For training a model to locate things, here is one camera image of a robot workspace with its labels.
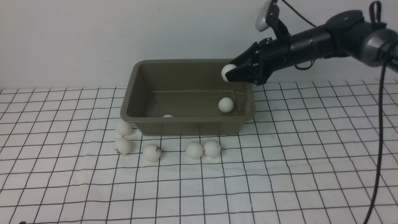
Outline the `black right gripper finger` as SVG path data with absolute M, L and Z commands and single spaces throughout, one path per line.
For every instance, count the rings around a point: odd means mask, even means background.
M 226 76 L 229 82 L 247 82 L 251 84 L 258 84 L 257 80 L 258 65 L 247 63 L 243 66 L 227 72 Z
M 246 51 L 232 60 L 232 65 L 243 66 L 252 62 L 258 50 L 258 43 L 254 42 Z

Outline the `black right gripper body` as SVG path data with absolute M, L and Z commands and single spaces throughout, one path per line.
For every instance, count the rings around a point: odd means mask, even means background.
M 275 71 L 310 62 L 335 52 L 331 35 L 326 30 L 307 30 L 281 39 L 262 40 L 255 51 L 254 84 L 263 85 Z

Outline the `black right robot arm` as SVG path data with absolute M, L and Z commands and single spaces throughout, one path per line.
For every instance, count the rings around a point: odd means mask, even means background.
M 268 12 L 265 23 L 276 39 L 253 43 L 221 72 L 226 82 L 264 85 L 275 71 L 320 58 L 353 57 L 376 68 L 397 71 L 397 32 L 385 23 L 364 20 L 362 11 L 350 10 L 330 18 L 324 25 L 290 35 L 277 13 Z

